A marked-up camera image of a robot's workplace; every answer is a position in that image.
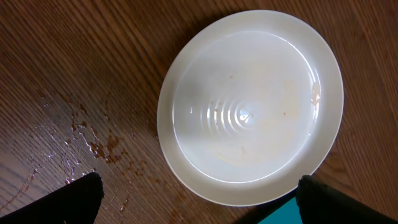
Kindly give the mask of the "white plate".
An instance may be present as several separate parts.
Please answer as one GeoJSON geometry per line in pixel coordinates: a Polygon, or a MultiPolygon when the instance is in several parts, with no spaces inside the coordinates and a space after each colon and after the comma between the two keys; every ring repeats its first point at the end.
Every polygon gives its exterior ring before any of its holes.
{"type": "Polygon", "coordinates": [[[290,193],[319,168],[343,105],[338,62],[314,28],[282,12],[243,11],[179,52],[160,91],[157,132],[186,188],[246,207],[290,193]]]}

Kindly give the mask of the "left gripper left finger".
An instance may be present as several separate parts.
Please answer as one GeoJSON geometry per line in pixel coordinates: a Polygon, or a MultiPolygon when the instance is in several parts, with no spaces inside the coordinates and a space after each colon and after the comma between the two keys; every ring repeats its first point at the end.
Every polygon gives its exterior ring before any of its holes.
{"type": "Polygon", "coordinates": [[[91,172],[72,183],[1,217],[1,224],[93,224],[104,197],[99,174],[91,172]]]}

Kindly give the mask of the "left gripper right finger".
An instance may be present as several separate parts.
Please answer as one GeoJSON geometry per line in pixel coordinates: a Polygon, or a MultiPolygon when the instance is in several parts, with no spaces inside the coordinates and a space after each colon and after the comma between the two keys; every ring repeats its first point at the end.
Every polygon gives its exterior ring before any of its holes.
{"type": "Polygon", "coordinates": [[[397,224],[311,175],[299,180],[296,202],[304,224],[397,224]]]}

